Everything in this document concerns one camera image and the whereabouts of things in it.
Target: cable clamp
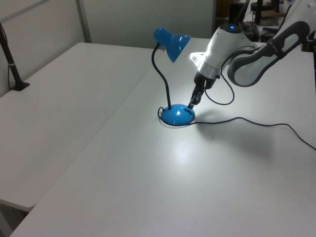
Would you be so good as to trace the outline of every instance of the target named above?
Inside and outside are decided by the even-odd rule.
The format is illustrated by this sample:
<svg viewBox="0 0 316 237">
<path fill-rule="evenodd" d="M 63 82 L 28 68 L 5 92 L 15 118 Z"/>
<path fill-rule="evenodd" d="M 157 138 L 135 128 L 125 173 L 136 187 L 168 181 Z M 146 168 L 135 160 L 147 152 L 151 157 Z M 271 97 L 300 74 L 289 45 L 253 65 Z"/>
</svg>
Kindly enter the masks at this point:
<svg viewBox="0 0 316 237">
<path fill-rule="evenodd" d="M 273 53 L 278 57 L 278 59 L 282 59 L 287 55 L 274 39 L 268 40 L 267 46 L 273 50 Z"/>
</svg>

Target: blue lamp base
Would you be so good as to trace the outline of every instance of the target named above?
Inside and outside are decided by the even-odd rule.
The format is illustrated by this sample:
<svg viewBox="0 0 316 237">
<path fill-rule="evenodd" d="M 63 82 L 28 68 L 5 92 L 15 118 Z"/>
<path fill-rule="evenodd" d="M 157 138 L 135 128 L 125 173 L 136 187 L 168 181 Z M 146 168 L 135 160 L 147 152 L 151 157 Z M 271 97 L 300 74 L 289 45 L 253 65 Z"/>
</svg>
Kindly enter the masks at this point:
<svg viewBox="0 0 316 237">
<path fill-rule="evenodd" d="M 185 126 L 195 119 L 196 115 L 192 109 L 186 105 L 171 105 L 171 110 L 167 108 L 161 113 L 161 119 L 169 125 Z"/>
</svg>

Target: black flexible neck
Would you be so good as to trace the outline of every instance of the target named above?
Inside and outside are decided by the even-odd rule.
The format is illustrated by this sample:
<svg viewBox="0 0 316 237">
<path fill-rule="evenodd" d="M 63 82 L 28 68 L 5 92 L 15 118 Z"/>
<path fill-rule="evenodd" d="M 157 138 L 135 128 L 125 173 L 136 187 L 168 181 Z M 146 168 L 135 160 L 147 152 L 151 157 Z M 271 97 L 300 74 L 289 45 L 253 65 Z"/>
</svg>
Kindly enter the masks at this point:
<svg viewBox="0 0 316 237">
<path fill-rule="evenodd" d="M 153 53 L 152 53 L 152 64 L 153 64 L 153 67 L 155 68 L 155 70 L 158 72 L 158 74 L 161 76 L 161 78 L 164 81 L 164 84 L 166 86 L 168 109 L 171 110 L 171 102 L 170 102 L 170 93 L 169 93 L 168 82 L 167 82 L 166 78 L 164 77 L 164 75 L 161 73 L 161 71 L 159 71 L 159 69 L 157 68 L 156 63 L 155 63 L 155 53 L 156 53 L 159 45 L 160 45 L 160 43 L 157 43 L 156 47 L 153 50 Z"/>
</svg>

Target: floor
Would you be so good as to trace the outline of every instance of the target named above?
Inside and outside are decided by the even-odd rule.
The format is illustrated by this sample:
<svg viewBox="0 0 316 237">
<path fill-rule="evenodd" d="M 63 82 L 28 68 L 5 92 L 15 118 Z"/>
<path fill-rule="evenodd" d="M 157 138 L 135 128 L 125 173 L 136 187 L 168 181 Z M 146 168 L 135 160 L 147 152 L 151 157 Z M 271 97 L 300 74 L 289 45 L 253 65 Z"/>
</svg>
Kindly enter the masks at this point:
<svg viewBox="0 0 316 237">
<path fill-rule="evenodd" d="M 0 204 L 0 237 L 9 237 L 27 214 L 25 211 Z"/>
</svg>

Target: white table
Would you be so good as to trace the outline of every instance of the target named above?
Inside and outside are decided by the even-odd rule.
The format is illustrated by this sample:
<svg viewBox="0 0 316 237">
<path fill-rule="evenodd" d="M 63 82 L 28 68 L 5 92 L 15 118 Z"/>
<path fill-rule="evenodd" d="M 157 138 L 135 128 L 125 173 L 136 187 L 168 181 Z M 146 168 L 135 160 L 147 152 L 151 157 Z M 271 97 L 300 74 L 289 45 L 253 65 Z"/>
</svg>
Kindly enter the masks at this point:
<svg viewBox="0 0 316 237">
<path fill-rule="evenodd" d="M 191 39 L 158 67 L 171 102 L 189 102 Z M 203 97 L 197 121 L 244 116 L 290 123 L 316 145 L 313 55 L 295 49 L 236 100 Z M 228 102 L 222 79 L 209 94 Z M 244 121 L 169 128 L 157 118 L 164 84 L 150 69 L 12 237 L 310 237 L 316 233 L 316 152 L 286 127 Z"/>
<path fill-rule="evenodd" d="M 146 74 L 151 53 L 79 43 L 0 98 L 0 203 L 30 211 Z"/>
</svg>

